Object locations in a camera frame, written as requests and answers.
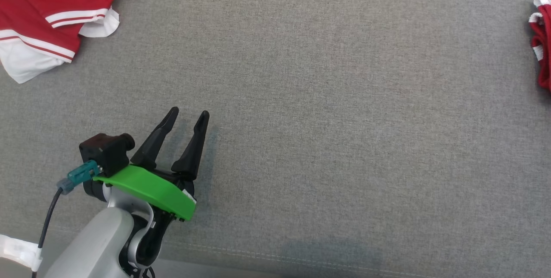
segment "gray fabric surface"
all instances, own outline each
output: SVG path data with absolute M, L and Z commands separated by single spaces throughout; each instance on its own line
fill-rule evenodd
M 7 259 L 0 259 L 0 268 L 2 269 L 2 278 L 29 277 L 28 268 Z M 219 268 L 163 259 L 157 259 L 152 268 L 159 278 L 284 278 L 280 275 L 265 272 Z
M 37 240 L 78 143 L 140 143 L 170 107 L 169 166 L 211 113 L 198 211 L 163 257 L 300 277 L 551 272 L 551 97 L 532 0 L 116 0 L 73 64 L 0 73 L 0 233 Z M 62 198 L 49 241 L 104 205 Z

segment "red and white fabric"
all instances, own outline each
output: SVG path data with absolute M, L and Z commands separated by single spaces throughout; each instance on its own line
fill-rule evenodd
M 551 41 L 551 0 L 534 0 L 534 5 L 539 12 L 530 15 L 529 23 L 535 35 L 532 37 L 531 46 L 539 62 L 540 72 L 538 84 L 547 90 L 551 90 L 551 74 L 549 66 L 549 41 Z
M 18 83 L 64 62 L 79 34 L 106 37 L 118 25 L 113 0 L 0 0 L 0 60 Z

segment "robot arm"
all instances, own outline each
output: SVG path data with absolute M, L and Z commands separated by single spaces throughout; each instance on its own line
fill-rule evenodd
M 134 140 L 128 134 L 98 134 L 81 143 L 83 162 L 95 161 L 101 172 L 83 182 L 84 190 L 108 207 L 77 235 L 46 278 L 137 277 L 157 259 L 169 224 L 191 219 L 196 203 L 193 181 L 209 113 L 201 113 L 191 141 L 171 172 L 158 170 L 155 159 L 178 112 L 173 107 L 130 160 L 126 151 L 134 148 Z

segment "black cable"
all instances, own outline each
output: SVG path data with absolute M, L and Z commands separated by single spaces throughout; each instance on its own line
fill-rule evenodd
M 142 278 L 148 278 L 147 272 L 151 272 L 151 278 L 155 278 L 155 272 L 153 271 L 153 268 L 149 267 L 143 270 L 142 272 Z
M 46 233 L 48 231 L 48 225 L 50 225 L 50 219 L 52 218 L 53 209 L 56 207 L 57 200 L 59 199 L 59 196 L 61 195 L 61 192 L 63 192 L 62 188 L 58 188 L 56 195 L 53 196 L 52 203 L 50 204 L 50 207 L 48 209 L 48 213 L 46 214 L 46 219 L 44 221 L 44 225 L 42 227 L 42 233 L 40 234 L 40 239 L 38 240 L 38 248 L 42 249 L 44 246 L 44 239 L 46 238 Z M 36 278 L 36 272 L 33 272 L 31 278 Z

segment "teal cable connector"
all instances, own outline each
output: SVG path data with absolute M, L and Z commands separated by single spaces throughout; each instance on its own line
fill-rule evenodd
M 101 172 L 102 170 L 96 161 L 90 160 L 74 170 L 71 170 L 69 174 L 67 174 L 67 178 L 63 178 L 58 181 L 56 186 L 57 188 L 61 188 L 63 190 L 61 194 L 67 195 L 75 188 L 75 186 L 87 180 L 91 180 Z

